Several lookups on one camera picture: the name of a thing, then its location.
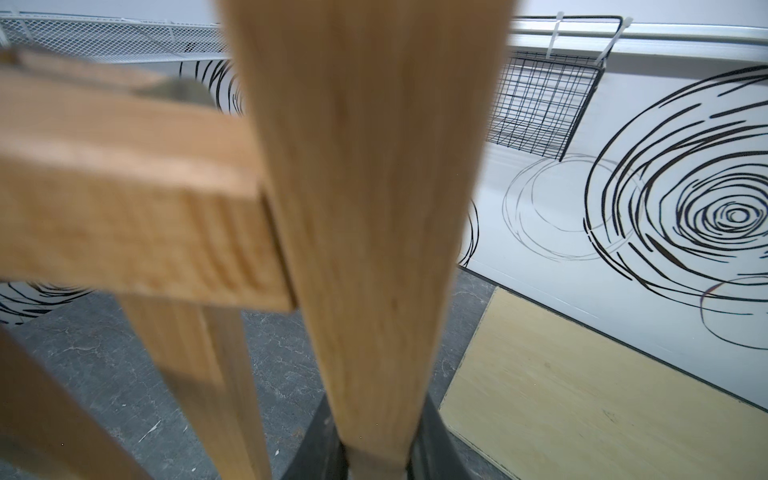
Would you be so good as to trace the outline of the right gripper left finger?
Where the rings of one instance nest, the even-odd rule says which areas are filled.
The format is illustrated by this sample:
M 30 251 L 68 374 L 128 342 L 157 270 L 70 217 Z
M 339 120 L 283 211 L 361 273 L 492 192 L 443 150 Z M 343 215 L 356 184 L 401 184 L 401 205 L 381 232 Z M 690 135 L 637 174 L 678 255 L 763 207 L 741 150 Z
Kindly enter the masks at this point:
M 323 396 L 282 480 L 346 480 L 348 462 L 328 398 Z

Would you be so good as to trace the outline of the small wooden easel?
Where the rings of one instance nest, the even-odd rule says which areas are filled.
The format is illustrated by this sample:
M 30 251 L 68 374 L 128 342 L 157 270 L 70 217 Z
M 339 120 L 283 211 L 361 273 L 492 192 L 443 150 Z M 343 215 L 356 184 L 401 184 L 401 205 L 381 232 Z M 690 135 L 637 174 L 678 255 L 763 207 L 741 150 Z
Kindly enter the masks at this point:
M 407 475 L 513 1 L 223 1 L 199 83 L 1 52 L 1 276 L 116 295 L 224 479 L 271 475 L 245 309 L 299 310 L 357 479 Z

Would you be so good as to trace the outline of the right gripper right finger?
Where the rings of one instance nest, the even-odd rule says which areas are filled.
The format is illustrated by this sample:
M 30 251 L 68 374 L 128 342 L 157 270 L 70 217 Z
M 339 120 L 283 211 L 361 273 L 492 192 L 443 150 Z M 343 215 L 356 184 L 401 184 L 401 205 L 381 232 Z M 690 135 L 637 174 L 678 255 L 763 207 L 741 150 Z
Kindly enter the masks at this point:
M 407 467 L 410 480 L 469 480 L 435 403 L 425 399 Z

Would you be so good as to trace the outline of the light plywood canvas board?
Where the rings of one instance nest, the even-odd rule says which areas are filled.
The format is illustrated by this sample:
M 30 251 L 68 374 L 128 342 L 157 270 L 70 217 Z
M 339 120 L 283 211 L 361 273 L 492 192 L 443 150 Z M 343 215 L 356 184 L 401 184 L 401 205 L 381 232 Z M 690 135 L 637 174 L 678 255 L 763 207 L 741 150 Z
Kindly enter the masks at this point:
M 497 290 L 442 401 L 517 479 L 763 479 L 767 415 Z

